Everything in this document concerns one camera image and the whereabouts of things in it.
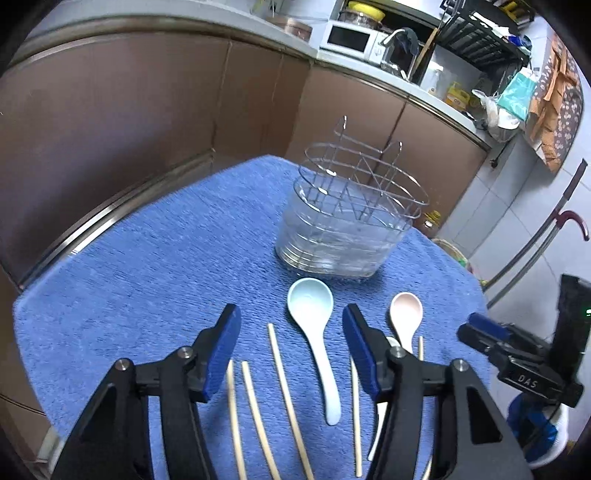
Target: white microwave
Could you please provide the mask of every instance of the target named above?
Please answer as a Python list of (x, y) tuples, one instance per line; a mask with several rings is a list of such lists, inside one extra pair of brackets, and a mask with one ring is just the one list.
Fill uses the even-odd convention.
[(320, 48), (380, 66), (386, 47), (381, 45), (388, 34), (346, 22), (329, 20), (324, 25)]

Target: spoon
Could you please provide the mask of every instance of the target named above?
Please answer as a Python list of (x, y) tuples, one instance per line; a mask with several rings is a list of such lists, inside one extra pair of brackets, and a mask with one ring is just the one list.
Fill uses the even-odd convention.
[(323, 339), (324, 329), (333, 310), (332, 293), (320, 280), (301, 278), (290, 287), (287, 309), (304, 332), (314, 355), (324, 392), (326, 423), (336, 425), (340, 419), (339, 391)]
[(407, 352), (413, 352), (413, 336), (423, 319), (423, 304), (416, 295), (403, 291), (392, 299), (390, 322), (396, 330), (400, 345)]
[[(387, 337), (388, 342), (390, 342), (390, 346), (395, 346), (400, 344), (394, 337)], [(368, 460), (370, 462), (374, 461), (375, 449), (378, 448), (379, 437), (382, 434), (382, 428), (384, 426), (384, 419), (386, 418), (386, 410), (388, 409), (388, 402), (378, 403), (376, 405), (378, 410), (378, 428), (375, 429), (375, 438), (374, 443), (371, 446), (371, 450), (368, 453)]]

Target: shelf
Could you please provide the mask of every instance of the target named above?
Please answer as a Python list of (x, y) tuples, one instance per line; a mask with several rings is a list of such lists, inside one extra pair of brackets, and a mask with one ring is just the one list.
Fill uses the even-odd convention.
[(504, 64), (518, 63), (525, 66), (529, 60), (517, 46), (497, 37), (488, 25), (465, 10), (446, 22), (437, 36), (436, 44), (483, 71)]

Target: blue gripper pad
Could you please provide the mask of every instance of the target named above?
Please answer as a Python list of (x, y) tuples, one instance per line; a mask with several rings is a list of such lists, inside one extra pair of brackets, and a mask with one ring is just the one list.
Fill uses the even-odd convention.
[(241, 324), (240, 309), (229, 303), (223, 309), (217, 323), (202, 330), (193, 344), (193, 350), (197, 355), (198, 376), (203, 381), (204, 403), (207, 403), (222, 385), (228, 362), (240, 335)]
[(389, 400), (394, 375), (388, 368), (390, 344), (386, 336), (368, 326), (355, 303), (343, 309), (343, 333), (364, 392), (376, 403)]
[(497, 322), (494, 322), (481, 313), (471, 313), (468, 317), (468, 323), (475, 329), (487, 333), (488, 335), (503, 342), (508, 341), (509, 337), (511, 336), (510, 332), (505, 327), (499, 325)]

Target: blue towel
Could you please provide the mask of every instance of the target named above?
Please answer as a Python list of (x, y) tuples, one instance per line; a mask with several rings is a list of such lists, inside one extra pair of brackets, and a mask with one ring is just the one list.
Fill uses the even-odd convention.
[[(308, 344), (289, 319), (285, 300), (298, 275), (274, 254), (281, 212), (297, 167), (261, 157), (218, 173), (148, 205), (52, 268), (28, 288), (14, 308), (22, 358), (37, 397), (59, 435), (67, 437), (111, 364), (127, 356), (136, 364), (163, 359), (214, 324), (226, 303), (242, 310), (233, 354), (238, 418), (248, 478), (270, 474), (246, 397), (239, 361), (250, 363), (256, 396), (279, 472), (303, 479), (267, 334), (273, 322), (295, 412), (317, 479), (353, 479), (353, 422), (349, 352), (341, 315), (359, 305), (368, 324), (390, 333), (387, 310), (400, 291), (419, 296), (426, 359), (467, 359), (485, 384), (483, 355), (456, 339), (474, 311), (485, 312), (476, 279), (419, 231), (412, 229), (369, 280), (328, 281), (335, 309), (324, 341), (335, 373), (342, 417), (324, 420), (322, 392)], [(228, 399), (222, 389), (199, 405), (207, 447), (218, 477), (238, 478), (233, 461)], [(374, 436), (374, 405), (361, 391), (363, 472)], [(426, 399), (417, 475), (433, 439), (433, 399)], [(158, 399), (150, 400), (154, 472), (167, 477)]]

